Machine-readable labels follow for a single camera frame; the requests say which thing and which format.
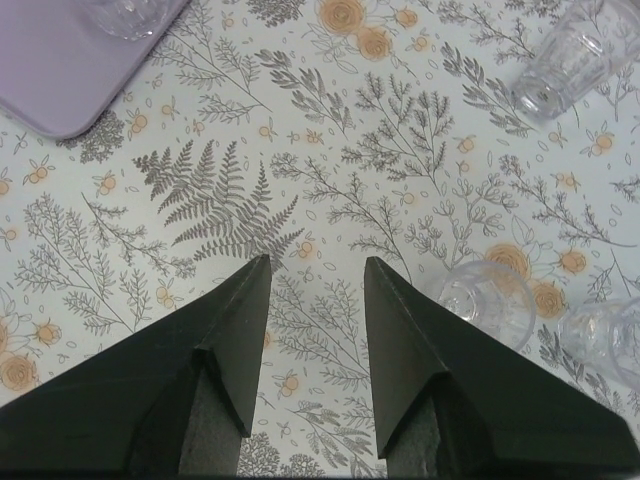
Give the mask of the clear stemmed goblet glass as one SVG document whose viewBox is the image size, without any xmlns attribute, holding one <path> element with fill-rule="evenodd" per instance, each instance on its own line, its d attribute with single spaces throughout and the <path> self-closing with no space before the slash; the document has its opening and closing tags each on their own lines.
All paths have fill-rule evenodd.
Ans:
<svg viewBox="0 0 640 480">
<path fill-rule="evenodd" d="M 611 321 L 624 304 L 634 299 L 639 300 L 615 299 L 569 311 L 558 324 L 561 346 L 580 362 L 613 370 L 608 353 Z"/>
</svg>

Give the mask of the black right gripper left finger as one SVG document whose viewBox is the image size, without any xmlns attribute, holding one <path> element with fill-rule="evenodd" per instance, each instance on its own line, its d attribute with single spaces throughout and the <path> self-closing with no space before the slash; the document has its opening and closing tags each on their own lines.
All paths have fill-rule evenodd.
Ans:
<svg viewBox="0 0 640 480">
<path fill-rule="evenodd" d="M 209 293 L 1 410 L 5 475 L 233 475 L 254 419 L 271 265 Z"/>
</svg>

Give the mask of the clear wine glass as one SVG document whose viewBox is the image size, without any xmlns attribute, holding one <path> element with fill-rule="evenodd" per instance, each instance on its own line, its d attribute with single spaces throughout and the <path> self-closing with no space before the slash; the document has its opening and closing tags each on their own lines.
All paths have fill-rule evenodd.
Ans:
<svg viewBox="0 0 640 480">
<path fill-rule="evenodd" d="M 622 383 L 639 391 L 639 300 L 624 304 L 614 315 L 608 339 L 609 358 Z"/>
</svg>

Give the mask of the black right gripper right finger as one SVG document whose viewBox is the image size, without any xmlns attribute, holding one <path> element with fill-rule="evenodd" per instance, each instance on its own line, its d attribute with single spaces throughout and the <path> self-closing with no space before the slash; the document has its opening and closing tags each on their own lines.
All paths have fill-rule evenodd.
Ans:
<svg viewBox="0 0 640 480">
<path fill-rule="evenodd" d="M 635 475 L 605 406 L 420 293 L 377 257 L 364 300 L 377 451 L 392 475 Z"/>
</svg>

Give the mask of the clear back tumbler glass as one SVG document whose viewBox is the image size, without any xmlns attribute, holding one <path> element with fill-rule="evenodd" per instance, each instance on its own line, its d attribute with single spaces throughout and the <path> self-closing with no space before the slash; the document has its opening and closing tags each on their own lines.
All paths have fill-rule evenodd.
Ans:
<svg viewBox="0 0 640 480">
<path fill-rule="evenodd" d="M 551 120 L 639 55 L 637 1 L 575 1 L 514 82 L 515 104 Z"/>
</svg>

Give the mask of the tall clear drinking glass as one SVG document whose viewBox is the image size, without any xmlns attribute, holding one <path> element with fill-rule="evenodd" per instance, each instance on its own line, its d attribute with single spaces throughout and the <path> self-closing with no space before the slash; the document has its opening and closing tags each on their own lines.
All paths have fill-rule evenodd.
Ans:
<svg viewBox="0 0 640 480">
<path fill-rule="evenodd" d="M 531 289 L 514 270 L 489 261 L 453 268 L 429 288 L 431 297 L 513 350 L 530 339 L 536 319 Z"/>
</svg>

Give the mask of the clear faceted tumbler glass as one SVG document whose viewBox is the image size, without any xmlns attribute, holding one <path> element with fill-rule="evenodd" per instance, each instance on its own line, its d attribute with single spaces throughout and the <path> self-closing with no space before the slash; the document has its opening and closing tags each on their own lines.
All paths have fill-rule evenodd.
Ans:
<svg viewBox="0 0 640 480">
<path fill-rule="evenodd" d="M 78 4 L 102 30 L 131 41 L 153 34 L 168 10 L 167 2 L 161 0 L 84 0 Z"/>
</svg>

